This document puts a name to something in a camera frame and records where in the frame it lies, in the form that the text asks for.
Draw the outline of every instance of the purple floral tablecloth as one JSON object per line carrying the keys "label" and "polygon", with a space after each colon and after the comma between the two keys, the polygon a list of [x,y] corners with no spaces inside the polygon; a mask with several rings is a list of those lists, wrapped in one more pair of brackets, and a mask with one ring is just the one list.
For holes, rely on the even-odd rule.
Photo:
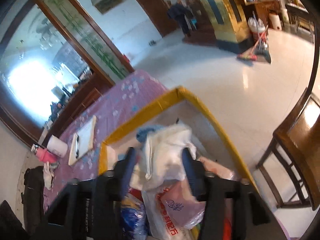
{"label": "purple floral tablecloth", "polygon": [[[44,188],[44,210],[47,211],[49,205],[71,179],[87,180],[97,177],[100,143],[122,123],[132,118],[141,108],[166,91],[166,87],[148,73],[137,70],[101,96],[70,124],[60,137],[68,144],[68,152],[64,158],[59,159],[60,166],[54,171],[55,176],[51,190]],[[93,150],[76,164],[69,166],[69,150],[73,133],[93,115],[97,117]]]}

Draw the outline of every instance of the brown door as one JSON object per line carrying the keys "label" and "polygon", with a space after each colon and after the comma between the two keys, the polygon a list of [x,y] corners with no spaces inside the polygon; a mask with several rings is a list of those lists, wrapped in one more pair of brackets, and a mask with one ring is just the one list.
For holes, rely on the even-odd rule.
{"label": "brown door", "polygon": [[178,28],[177,23],[168,18],[168,7],[164,0],[137,0],[148,14],[150,20],[158,29],[162,37],[168,35]]}

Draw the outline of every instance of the white bucket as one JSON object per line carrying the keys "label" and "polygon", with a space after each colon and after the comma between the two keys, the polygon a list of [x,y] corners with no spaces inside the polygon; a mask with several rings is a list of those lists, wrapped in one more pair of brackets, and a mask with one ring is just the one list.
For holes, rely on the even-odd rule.
{"label": "white bucket", "polygon": [[53,154],[63,158],[68,151],[68,144],[52,135],[48,142],[47,149]]}
{"label": "white bucket", "polygon": [[283,21],[288,23],[289,22],[288,10],[286,8],[281,8],[281,13],[282,13]]}
{"label": "white bucket", "polygon": [[279,15],[270,13],[269,18],[272,22],[273,28],[275,30],[282,31],[282,26],[281,26]]}

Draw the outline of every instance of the white floor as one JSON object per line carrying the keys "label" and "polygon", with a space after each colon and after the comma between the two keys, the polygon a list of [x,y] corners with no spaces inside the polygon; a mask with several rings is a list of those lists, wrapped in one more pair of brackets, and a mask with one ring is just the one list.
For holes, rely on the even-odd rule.
{"label": "white floor", "polygon": [[[180,31],[171,33],[136,57],[132,66],[146,70],[168,88],[183,85],[196,94],[235,144],[260,193],[290,236],[302,236],[316,212],[310,208],[276,210],[276,201],[254,166],[266,150],[272,132],[308,85],[314,45],[298,36],[270,30],[272,64],[246,64],[233,53],[184,44],[182,38]],[[320,74],[314,93],[320,96]],[[272,158],[266,168],[280,181],[281,195],[289,198],[293,185],[288,183],[283,168]]]}

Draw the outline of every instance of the wooden staircase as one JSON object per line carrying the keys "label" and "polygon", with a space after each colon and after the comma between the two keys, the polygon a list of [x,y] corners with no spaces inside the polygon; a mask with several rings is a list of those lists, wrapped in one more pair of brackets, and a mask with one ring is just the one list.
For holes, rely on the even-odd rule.
{"label": "wooden staircase", "polygon": [[199,0],[177,0],[177,3],[191,9],[196,19],[195,26],[191,23],[191,19],[188,19],[192,28],[191,36],[185,37],[183,41],[195,45],[215,46],[214,28],[201,2]]}

